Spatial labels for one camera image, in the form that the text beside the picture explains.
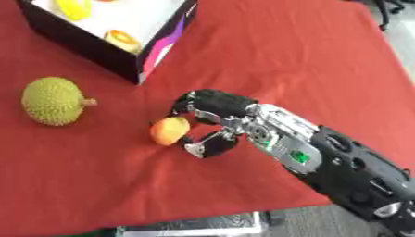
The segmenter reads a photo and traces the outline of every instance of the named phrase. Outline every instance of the orange fruit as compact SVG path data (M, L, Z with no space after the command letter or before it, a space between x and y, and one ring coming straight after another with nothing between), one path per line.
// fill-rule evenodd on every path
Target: orange fruit
M151 137L161 145L177 143L190 130L189 121L183 117L165 118L150 129Z

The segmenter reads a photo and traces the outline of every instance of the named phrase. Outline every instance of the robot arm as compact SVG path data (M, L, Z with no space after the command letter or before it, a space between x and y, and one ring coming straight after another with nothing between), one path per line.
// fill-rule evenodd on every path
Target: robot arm
M182 113L193 113L202 123L221 125L198 142L189 137L180 140L192 155L221 155L245 135L333 203L366 221L381 222L396 236L415 236L415 185L409 171L369 147L285 109L220 91L183 95L170 116Z

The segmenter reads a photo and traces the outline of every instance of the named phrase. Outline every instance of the yellow fruit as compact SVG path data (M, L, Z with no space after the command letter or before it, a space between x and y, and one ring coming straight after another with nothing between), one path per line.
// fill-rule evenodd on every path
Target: yellow fruit
M134 39L126 32L111 30L104 35L104 39L125 51L133 54L138 54L142 51L143 47L140 42Z
M156 143L171 145L177 143L189 130L190 124L186 118L172 117L157 122L150 133Z
M94 99L85 99L73 82L54 77L30 83L21 103L32 119L51 126L74 122L85 106L96 105Z
M72 20L91 16L91 0L56 0L60 10Z

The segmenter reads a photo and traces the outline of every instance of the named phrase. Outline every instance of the table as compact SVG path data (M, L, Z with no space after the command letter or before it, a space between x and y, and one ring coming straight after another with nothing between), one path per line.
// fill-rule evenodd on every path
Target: table
M135 87L0 8L0 234L51 235L328 200L247 143L198 160L148 123L179 95L214 88L285 107L415 168L415 96L368 11L326 0L201 0L195 22ZM28 119L25 85L65 76L99 106L65 128Z

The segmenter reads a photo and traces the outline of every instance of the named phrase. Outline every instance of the spiky green fruit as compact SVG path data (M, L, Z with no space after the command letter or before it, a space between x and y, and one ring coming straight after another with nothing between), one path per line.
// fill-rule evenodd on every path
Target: spiky green fruit
M30 83L21 103L32 119L50 126L70 124L86 106L96 105L94 99L85 99L73 82L56 77Z

